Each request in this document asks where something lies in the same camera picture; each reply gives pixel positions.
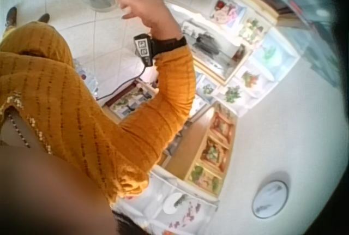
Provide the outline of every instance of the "white plate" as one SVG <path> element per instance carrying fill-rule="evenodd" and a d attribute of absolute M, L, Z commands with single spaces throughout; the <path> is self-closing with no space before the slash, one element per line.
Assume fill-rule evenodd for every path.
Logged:
<path fill-rule="evenodd" d="M 177 211 L 177 207 L 175 207 L 175 203 L 180 199 L 180 197 L 183 195 L 183 193 L 176 192 L 172 195 L 170 195 L 163 206 L 163 210 L 166 214 L 174 214 Z"/>
<path fill-rule="evenodd" d="M 256 195 L 252 210 L 261 219 L 277 215 L 286 204 L 288 189 L 285 183 L 273 181 L 265 185 Z"/>

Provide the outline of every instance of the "dark hair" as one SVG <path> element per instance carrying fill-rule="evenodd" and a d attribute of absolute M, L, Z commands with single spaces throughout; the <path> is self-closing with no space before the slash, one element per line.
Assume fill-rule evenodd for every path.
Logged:
<path fill-rule="evenodd" d="M 113 210 L 114 218 L 118 222 L 118 232 L 120 235 L 151 235 L 149 232 L 135 224 L 131 218 L 123 213 Z"/>

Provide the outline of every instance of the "mustard yellow top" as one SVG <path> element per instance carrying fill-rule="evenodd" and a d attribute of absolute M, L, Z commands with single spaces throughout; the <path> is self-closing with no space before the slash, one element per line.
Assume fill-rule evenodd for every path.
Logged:
<path fill-rule="evenodd" d="M 117 125 L 73 69 L 63 37 L 49 25 L 29 23 L 0 44 L 1 124 L 13 106 L 47 152 L 84 172 L 111 203 L 139 194 L 195 95 L 187 46 L 158 55 L 156 66 L 159 93 Z"/>

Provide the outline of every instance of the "person's foot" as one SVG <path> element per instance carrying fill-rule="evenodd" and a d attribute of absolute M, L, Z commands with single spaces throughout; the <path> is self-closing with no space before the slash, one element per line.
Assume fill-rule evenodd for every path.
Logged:
<path fill-rule="evenodd" d="M 49 20 L 50 20 L 50 14 L 45 13 L 43 16 L 41 16 L 41 17 L 39 18 L 38 21 L 44 22 L 44 23 L 48 23 Z"/>
<path fill-rule="evenodd" d="M 8 26 L 16 26 L 16 25 L 17 25 L 17 8 L 12 7 L 7 12 L 5 26 L 8 27 Z"/>

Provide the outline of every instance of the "white lid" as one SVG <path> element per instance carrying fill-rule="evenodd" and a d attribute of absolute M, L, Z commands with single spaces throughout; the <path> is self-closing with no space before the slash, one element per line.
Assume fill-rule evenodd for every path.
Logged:
<path fill-rule="evenodd" d="M 288 198 L 288 189 L 285 183 L 273 181 L 265 185 L 256 195 L 252 209 L 253 213 L 261 219 L 277 215 Z"/>

